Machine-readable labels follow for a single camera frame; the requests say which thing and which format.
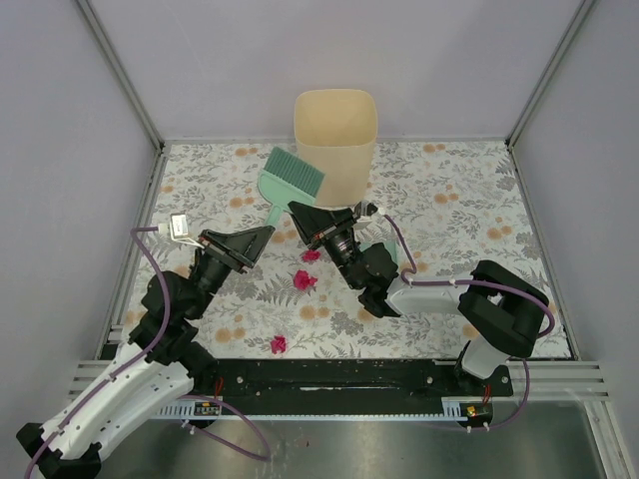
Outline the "green hand brush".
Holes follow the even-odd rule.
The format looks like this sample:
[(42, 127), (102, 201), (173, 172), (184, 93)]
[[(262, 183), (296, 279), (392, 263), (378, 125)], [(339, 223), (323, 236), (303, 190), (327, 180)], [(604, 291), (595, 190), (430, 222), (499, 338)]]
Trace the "green hand brush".
[(308, 206), (316, 203), (324, 173), (297, 156), (274, 147), (259, 173), (258, 189), (271, 208), (265, 224), (275, 227), (290, 202)]

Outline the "green dustpan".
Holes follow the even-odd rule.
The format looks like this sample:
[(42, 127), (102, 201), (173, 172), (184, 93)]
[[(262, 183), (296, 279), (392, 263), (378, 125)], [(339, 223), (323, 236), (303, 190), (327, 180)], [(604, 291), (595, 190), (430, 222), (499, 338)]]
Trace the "green dustpan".
[(359, 244), (359, 248), (361, 251), (373, 248), (377, 252), (380, 252), (381, 249), (384, 248), (392, 261), (397, 264), (397, 242), (395, 240), (384, 240), (378, 242), (363, 241)]

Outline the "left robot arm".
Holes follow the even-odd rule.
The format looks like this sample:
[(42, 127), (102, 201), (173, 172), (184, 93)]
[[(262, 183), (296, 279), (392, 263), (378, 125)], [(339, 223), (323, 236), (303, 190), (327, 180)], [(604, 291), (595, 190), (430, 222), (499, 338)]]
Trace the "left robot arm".
[(187, 276), (157, 269), (142, 299), (145, 314), (103, 372), (60, 413), (17, 432), (30, 457), (25, 475), (94, 478), (115, 448), (166, 405), (185, 398), (224, 407), (219, 363), (196, 342), (193, 323), (231, 272), (255, 266), (273, 232), (204, 230)]

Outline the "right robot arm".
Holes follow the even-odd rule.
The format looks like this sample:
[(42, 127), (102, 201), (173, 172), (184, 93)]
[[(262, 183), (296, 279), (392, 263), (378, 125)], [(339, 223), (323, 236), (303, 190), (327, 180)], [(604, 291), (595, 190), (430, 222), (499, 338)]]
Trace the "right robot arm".
[(427, 278), (418, 276), (414, 261), (399, 267), (381, 242), (362, 247), (356, 225), (384, 214), (373, 203), (325, 210), (291, 202), (289, 209), (306, 246), (325, 250), (370, 314), (455, 314), (476, 329), (453, 372), (456, 387), (465, 394), (479, 393), (506, 360), (529, 358), (536, 341), (554, 328), (547, 296), (493, 260), (480, 261), (468, 276)]

